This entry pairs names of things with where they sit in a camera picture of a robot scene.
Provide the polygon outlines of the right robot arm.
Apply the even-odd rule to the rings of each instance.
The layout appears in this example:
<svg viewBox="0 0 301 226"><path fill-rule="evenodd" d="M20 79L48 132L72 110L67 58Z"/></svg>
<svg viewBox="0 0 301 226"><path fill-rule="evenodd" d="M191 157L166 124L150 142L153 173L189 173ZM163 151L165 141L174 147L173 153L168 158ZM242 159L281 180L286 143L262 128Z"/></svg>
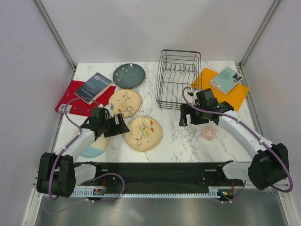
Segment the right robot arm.
<svg viewBox="0 0 301 226"><path fill-rule="evenodd" d="M227 161L218 166L216 182L227 185L232 179L250 181L257 189L272 187L283 193L293 189L289 171L288 150L274 144L250 128L228 102L218 102L211 89L203 91L185 87L182 90L179 126L187 126L187 115L194 125L214 122L247 151L251 162Z"/></svg>

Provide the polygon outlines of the dark teal ceramic plate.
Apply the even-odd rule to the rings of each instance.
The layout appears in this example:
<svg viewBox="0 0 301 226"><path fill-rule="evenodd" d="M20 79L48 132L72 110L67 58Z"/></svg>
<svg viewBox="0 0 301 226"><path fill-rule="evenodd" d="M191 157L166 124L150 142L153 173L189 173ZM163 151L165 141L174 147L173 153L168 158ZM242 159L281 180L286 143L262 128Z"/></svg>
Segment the dark teal ceramic plate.
<svg viewBox="0 0 301 226"><path fill-rule="evenodd" d="M144 81L145 70L134 63L123 64L113 73L113 82L122 89L133 89Z"/></svg>

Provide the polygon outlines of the beige and blue plate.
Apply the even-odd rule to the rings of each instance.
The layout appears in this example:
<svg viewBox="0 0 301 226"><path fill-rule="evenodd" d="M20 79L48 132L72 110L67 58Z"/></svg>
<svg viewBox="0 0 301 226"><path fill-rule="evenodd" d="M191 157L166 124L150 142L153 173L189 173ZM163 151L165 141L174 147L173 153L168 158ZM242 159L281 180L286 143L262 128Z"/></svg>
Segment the beige and blue plate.
<svg viewBox="0 0 301 226"><path fill-rule="evenodd" d="M110 137L104 137L103 135L99 137L93 144L91 144L81 156L84 158L95 158L106 151L109 143L111 141Z"/></svg>

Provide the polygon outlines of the beige bird plate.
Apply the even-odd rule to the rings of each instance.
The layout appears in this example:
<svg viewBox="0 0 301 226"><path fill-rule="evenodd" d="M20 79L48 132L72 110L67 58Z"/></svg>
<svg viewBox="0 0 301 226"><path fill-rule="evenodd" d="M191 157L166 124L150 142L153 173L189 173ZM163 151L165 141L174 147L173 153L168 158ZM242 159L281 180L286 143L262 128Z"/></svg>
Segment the beige bird plate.
<svg viewBox="0 0 301 226"><path fill-rule="evenodd" d="M130 132L124 134L125 141L131 148L139 152L146 152L154 148L163 136L162 128L151 117L137 117L127 127Z"/></svg>
<svg viewBox="0 0 301 226"><path fill-rule="evenodd" d="M113 113L122 114L123 117L134 115L140 108L142 99L140 95L130 89L116 91L109 99L109 104L113 105Z"/></svg>

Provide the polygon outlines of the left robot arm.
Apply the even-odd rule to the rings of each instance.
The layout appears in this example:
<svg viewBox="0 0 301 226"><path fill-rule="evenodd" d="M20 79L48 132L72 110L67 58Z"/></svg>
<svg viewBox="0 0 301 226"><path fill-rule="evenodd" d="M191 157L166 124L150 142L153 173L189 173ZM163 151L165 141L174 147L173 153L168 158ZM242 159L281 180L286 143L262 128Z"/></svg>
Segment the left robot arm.
<svg viewBox="0 0 301 226"><path fill-rule="evenodd" d="M59 153L41 156L37 191L54 201L59 197L70 197L75 186L86 181L99 185L103 181L103 173L92 164L83 163L76 167L76 160L99 137L112 137L129 131L121 113L113 115L108 106L94 107L91 116L78 126L77 133L59 149Z"/></svg>

